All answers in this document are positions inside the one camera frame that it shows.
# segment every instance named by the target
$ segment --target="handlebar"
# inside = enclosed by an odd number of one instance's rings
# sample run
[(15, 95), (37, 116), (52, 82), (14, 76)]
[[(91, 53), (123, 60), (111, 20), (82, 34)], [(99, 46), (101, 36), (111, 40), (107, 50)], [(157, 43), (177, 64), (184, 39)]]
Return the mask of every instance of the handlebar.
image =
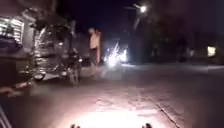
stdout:
[[(71, 128), (81, 128), (80, 126), (76, 126), (75, 124), (73, 124), (71, 126)], [(152, 125), (149, 123), (146, 123), (145, 126), (142, 126), (142, 128), (152, 128)]]

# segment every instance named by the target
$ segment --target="light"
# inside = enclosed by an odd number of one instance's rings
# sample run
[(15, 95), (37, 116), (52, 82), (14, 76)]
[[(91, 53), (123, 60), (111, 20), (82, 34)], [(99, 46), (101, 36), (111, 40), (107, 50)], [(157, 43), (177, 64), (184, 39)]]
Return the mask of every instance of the light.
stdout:
[(207, 56), (212, 57), (212, 56), (215, 56), (215, 54), (216, 54), (216, 48), (208, 46), (207, 47)]
[(141, 13), (145, 13), (147, 11), (147, 7), (146, 6), (141, 6), (140, 7), (140, 12)]
[(116, 66), (116, 64), (118, 63), (118, 58), (117, 58), (117, 56), (116, 55), (111, 55), (111, 56), (109, 56), (108, 57), (108, 65), (109, 65), (109, 67), (114, 67), (114, 66)]
[(127, 62), (127, 50), (125, 49), (124, 52), (119, 57), (121, 62)]
[(19, 21), (17, 19), (12, 19), (11, 23), (14, 24), (14, 25), (18, 25), (18, 26), (22, 26), (22, 24), (23, 24), (21, 21)]
[(82, 58), (79, 59), (79, 62), (82, 62)]

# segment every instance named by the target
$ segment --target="pedestrian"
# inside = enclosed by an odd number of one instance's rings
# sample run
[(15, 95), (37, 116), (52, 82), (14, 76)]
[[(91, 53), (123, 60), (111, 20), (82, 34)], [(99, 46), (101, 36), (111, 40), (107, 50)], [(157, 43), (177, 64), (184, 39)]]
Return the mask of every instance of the pedestrian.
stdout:
[(94, 28), (89, 29), (90, 37), (90, 57), (91, 57), (91, 75), (95, 75), (97, 65), (100, 62), (100, 36), (101, 33)]

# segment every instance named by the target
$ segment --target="road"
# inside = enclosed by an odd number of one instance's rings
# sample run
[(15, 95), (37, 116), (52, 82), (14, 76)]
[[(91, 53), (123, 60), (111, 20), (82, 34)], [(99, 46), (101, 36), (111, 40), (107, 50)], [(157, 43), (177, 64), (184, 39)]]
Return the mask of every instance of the road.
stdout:
[(79, 86), (49, 78), (0, 103), (14, 128), (223, 128), (223, 74), (222, 66), (104, 67)]

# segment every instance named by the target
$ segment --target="parked car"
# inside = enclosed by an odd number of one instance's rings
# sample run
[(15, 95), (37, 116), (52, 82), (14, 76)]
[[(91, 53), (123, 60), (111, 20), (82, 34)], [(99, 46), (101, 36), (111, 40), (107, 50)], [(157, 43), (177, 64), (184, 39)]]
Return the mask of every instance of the parked car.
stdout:
[(0, 35), (0, 54), (15, 54), (23, 48), (14, 37)]

